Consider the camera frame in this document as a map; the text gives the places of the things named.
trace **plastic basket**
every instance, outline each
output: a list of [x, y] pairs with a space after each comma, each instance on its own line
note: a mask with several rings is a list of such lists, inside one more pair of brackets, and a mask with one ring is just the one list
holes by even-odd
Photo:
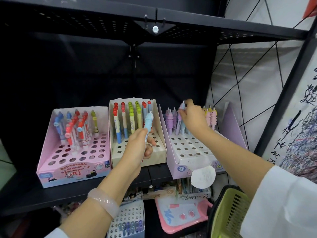
[[225, 186], [208, 219], [210, 238], [240, 238], [240, 228], [251, 201], [238, 187]]

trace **pink display box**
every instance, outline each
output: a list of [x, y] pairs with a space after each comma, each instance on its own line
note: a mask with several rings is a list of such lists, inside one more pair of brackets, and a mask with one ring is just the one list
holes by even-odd
[[[163, 133], [165, 137], [165, 143], [166, 143], [166, 150], [167, 150], [166, 163], [168, 168], [170, 169], [172, 177], [174, 180], [189, 177], [191, 176], [192, 171], [186, 165], [180, 165], [176, 162], [171, 140], [169, 139], [168, 131], [164, 121], [161, 105], [159, 105], [158, 111], [159, 111]], [[222, 131], [221, 134], [224, 137], [226, 137], [228, 140], [247, 149], [230, 103], [228, 104], [224, 112], [224, 118], [222, 122], [221, 131]], [[217, 160], [213, 161], [211, 165], [216, 169], [217, 173], [224, 171], [224, 168]]]
[[[53, 125], [59, 111], [64, 115], [75, 110], [89, 114], [90, 127], [94, 127], [91, 111], [96, 112], [98, 134], [92, 134], [89, 148], [80, 148], [72, 155], [69, 144], [61, 142], [56, 127]], [[86, 179], [107, 176], [111, 171], [110, 142], [109, 142], [109, 111], [108, 107], [81, 107], [54, 109], [46, 132], [37, 175], [43, 188], [74, 183]]]

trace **white sleeve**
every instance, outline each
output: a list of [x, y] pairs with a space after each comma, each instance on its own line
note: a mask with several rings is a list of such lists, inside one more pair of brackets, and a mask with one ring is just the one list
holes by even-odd
[[69, 238], [60, 228], [56, 228], [49, 233], [45, 238]]
[[274, 166], [241, 225], [243, 238], [317, 237], [317, 185]]

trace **left hand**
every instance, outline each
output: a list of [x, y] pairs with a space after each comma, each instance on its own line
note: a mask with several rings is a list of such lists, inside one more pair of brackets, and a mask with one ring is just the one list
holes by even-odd
[[156, 146], [152, 137], [147, 138], [148, 144], [145, 147], [145, 137], [147, 135], [146, 128], [138, 128], [130, 137], [120, 162], [124, 162], [133, 170], [133, 179], [135, 179], [141, 171], [142, 159], [149, 159], [153, 152], [152, 146]]

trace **black metal shelf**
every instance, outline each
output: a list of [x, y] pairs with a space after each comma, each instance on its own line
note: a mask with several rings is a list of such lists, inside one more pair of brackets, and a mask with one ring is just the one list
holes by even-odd
[[[103, 179], [104, 177], [95, 178], [44, 189], [35, 172], [17, 172], [1, 190], [0, 217], [85, 200], [88, 192], [96, 188]], [[167, 164], [153, 165], [142, 167], [131, 187], [149, 187], [171, 180], [173, 178]]]
[[[299, 29], [106, 0], [0, 0], [5, 29], [144, 42], [231, 44], [304, 40]], [[159, 28], [154, 34], [153, 26]]]

